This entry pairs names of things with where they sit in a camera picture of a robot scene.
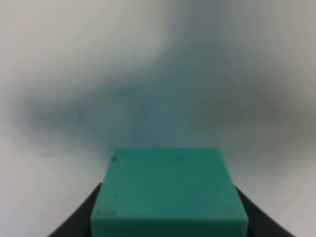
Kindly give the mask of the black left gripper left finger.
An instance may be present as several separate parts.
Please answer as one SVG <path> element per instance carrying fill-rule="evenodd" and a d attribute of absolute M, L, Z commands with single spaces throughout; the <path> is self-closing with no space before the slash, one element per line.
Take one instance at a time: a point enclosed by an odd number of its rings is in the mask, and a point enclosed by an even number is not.
<path fill-rule="evenodd" d="M 49 237 L 91 237 L 90 218 L 102 183 L 99 183 L 80 207 Z"/>

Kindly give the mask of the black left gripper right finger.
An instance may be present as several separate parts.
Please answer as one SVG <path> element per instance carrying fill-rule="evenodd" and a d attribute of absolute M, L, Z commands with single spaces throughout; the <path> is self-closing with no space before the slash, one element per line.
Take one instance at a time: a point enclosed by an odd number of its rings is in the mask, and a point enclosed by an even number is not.
<path fill-rule="evenodd" d="M 255 205 L 238 187 L 236 190 L 248 217 L 247 237 L 294 237 Z"/>

